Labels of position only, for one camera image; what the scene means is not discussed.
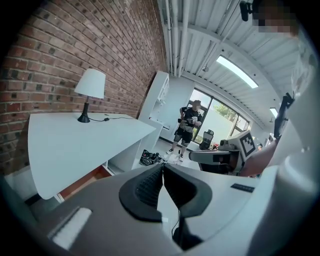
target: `window frame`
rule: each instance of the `window frame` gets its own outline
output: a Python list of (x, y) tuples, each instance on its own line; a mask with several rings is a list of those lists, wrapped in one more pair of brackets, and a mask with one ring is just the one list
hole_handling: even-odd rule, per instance
[[(198, 136), (198, 134), (199, 134), (199, 131), (200, 131), (200, 129), (201, 129), (201, 126), (202, 126), (202, 124), (204, 123), (204, 121), (205, 121), (205, 119), (206, 119), (206, 116), (207, 116), (207, 113), (208, 113), (208, 109), (210, 108), (211, 103), (212, 103), (213, 100), (215, 100), (215, 101), (219, 102), (220, 104), (226, 106), (227, 108), (231, 109), (231, 110), (234, 111), (235, 114), (236, 114), (236, 119), (234, 120), (234, 125), (232, 126), (232, 128), (231, 128), (230, 133), (229, 133), (228, 136), (231, 136), (231, 135), (233, 134), (234, 130), (237, 130), (237, 131), (240, 132), (240, 133), (248, 130), (248, 127), (249, 127), (250, 122), (249, 122), (247, 119), (245, 119), (242, 115), (240, 115), (237, 111), (235, 111), (233, 108), (229, 107), (227, 104), (225, 104), (225, 103), (221, 102), (220, 100), (216, 99), (214, 96), (209, 95), (209, 94), (207, 94), (207, 93), (205, 93), (205, 92), (203, 92), (203, 91), (201, 91), (201, 90), (199, 90), (199, 89), (197, 89), (197, 88), (194, 88), (193, 90), (198, 91), (199, 93), (202, 93), (202, 94), (210, 97), (210, 102), (209, 102), (208, 107), (204, 107), (204, 106), (202, 106), (202, 105), (200, 106), (200, 109), (204, 111), (204, 114), (203, 114), (203, 116), (202, 116), (201, 125), (196, 128), (196, 132), (195, 132), (194, 136), (192, 137), (192, 140), (191, 140), (192, 142), (194, 142), (194, 143), (196, 143), (196, 144), (198, 144), (198, 145), (200, 144), (200, 143), (196, 142), (195, 139), (197, 138), (197, 136)], [(189, 99), (189, 101), (188, 101), (187, 106), (188, 106), (189, 104), (190, 104), (190, 105), (193, 104), (193, 101), (190, 100), (190, 99)], [(244, 127), (244, 128), (245, 128), (244, 130), (242, 130), (242, 129), (240, 129), (240, 128), (237, 127), (237, 121), (238, 121), (238, 118), (239, 118), (239, 117), (241, 117), (242, 119), (244, 119), (244, 120), (246, 121), (246, 125), (245, 125), (245, 127)]]

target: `black lamp base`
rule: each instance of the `black lamp base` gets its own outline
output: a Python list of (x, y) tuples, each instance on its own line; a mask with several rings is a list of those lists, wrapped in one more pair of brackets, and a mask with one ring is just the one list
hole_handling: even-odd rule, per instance
[(88, 117), (88, 108), (89, 108), (89, 103), (84, 103), (83, 111), (81, 116), (78, 118), (78, 121), (81, 123), (89, 123), (90, 119)]

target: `black t-shirt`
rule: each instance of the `black t-shirt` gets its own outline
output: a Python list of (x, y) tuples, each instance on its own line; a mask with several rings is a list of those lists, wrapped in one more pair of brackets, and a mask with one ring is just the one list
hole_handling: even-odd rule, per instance
[(187, 121), (185, 125), (188, 127), (187, 129), (184, 129), (184, 130), (189, 131), (190, 128), (195, 127), (194, 123), (196, 121), (202, 122), (202, 115), (200, 114), (199, 111), (193, 111), (192, 107), (182, 107), (181, 110), (184, 113), (183, 120)]

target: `man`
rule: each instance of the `man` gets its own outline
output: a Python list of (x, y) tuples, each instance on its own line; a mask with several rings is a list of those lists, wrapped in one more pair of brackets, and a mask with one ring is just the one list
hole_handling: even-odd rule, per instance
[(201, 106), (200, 100), (195, 100), (192, 103), (192, 107), (182, 107), (180, 108), (180, 117), (181, 123), (178, 129), (175, 131), (174, 142), (172, 148), (166, 153), (168, 155), (174, 152), (175, 147), (178, 145), (178, 142), (182, 139), (181, 142), (181, 154), (179, 155), (179, 160), (182, 162), (184, 160), (184, 153), (192, 140), (193, 129), (194, 127), (199, 127), (202, 122), (202, 116), (199, 112)]
[[(264, 31), (278, 32), (298, 40), (299, 54), (291, 78), (293, 96), (297, 100), (307, 89), (313, 90), (320, 86), (317, 74), (319, 63), (302, 26), (283, 2), (281, 0), (254, 0), (252, 19), (259, 26), (259, 31), (262, 28)], [(257, 175), (262, 173), (267, 166), (279, 165), (288, 155), (300, 151), (302, 145), (296, 127), (289, 119), (280, 137), (264, 150), (257, 151), (246, 161), (240, 176)]]

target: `black shorts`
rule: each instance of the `black shorts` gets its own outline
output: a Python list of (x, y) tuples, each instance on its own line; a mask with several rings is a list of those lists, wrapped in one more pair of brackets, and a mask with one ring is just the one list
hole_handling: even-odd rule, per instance
[(182, 145), (185, 147), (188, 146), (193, 137), (192, 132), (186, 131), (180, 127), (175, 131), (174, 135), (174, 142), (179, 142), (182, 139)]

